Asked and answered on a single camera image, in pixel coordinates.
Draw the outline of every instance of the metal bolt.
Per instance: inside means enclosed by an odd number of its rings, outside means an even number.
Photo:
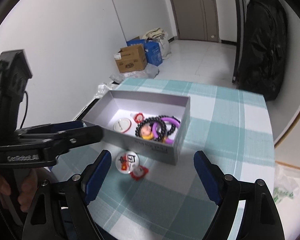
[[[228,180],[228,181],[231,181],[231,180],[233,180],[233,176],[230,175],[230,174],[226,174],[225,179]]]
[[[49,183],[49,181],[47,179],[45,179],[41,182],[41,186],[47,186],[48,183]]]
[[[42,140],[42,142],[51,142],[51,141],[53,141],[53,139],[44,139],[44,140]]]
[[[257,183],[258,185],[260,186],[263,186],[265,184],[264,180],[263,179],[257,179]]]
[[[80,179],[80,175],[79,174],[74,174],[73,176],[72,176],[72,180],[73,181],[77,181],[77,180],[79,180]]]

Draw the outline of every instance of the black backpack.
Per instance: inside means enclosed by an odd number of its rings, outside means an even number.
[[[250,0],[244,25],[239,89],[274,100],[283,82],[287,16],[279,0]]]

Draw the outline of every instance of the checkered tablecloth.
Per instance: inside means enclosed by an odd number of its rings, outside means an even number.
[[[203,150],[223,173],[274,184],[274,143],[261,95],[183,81],[126,79],[118,90],[148,91],[191,97],[190,125],[176,166],[140,155],[149,173],[141,181],[117,171],[114,163],[90,213],[118,239],[202,239],[217,210],[193,166]],[[52,171],[59,180],[80,173],[102,149],[113,157],[122,149],[104,142],[71,150]],[[235,239],[243,214],[240,201],[229,239]]]

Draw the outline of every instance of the cardboard box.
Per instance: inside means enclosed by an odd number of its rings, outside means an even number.
[[[180,120],[178,131],[169,137],[174,140],[173,144],[136,137],[137,124],[130,114],[139,112],[142,112],[146,118],[168,115]],[[115,121],[120,118],[131,120],[131,127],[126,133],[113,130]],[[111,90],[90,109],[82,121],[87,126],[100,125],[104,132],[103,140],[108,143],[160,162],[176,165],[190,123],[190,97]]]
[[[136,37],[131,41],[127,41],[128,46],[132,46],[136,44],[143,45],[148,63],[155,66],[159,66],[162,63],[160,46],[157,42],[153,42],[153,41],[146,42],[145,40],[140,40],[139,37]]]
[[[120,73],[144,70],[147,65],[142,44],[121,48],[114,59]]]

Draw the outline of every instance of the purple ring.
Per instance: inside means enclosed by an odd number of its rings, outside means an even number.
[[[161,118],[162,121],[164,122],[170,122],[172,124],[174,124],[178,129],[180,127],[180,123],[174,119],[174,118],[171,118],[171,117],[163,117]],[[157,126],[158,126],[158,123],[155,122],[152,126],[152,134],[154,136],[154,138],[157,138],[158,137],[158,133],[157,133]],[[173,140],[169,139],[168,137],[166,138],[165,140],[165,143],[167,144],[173,144]]]

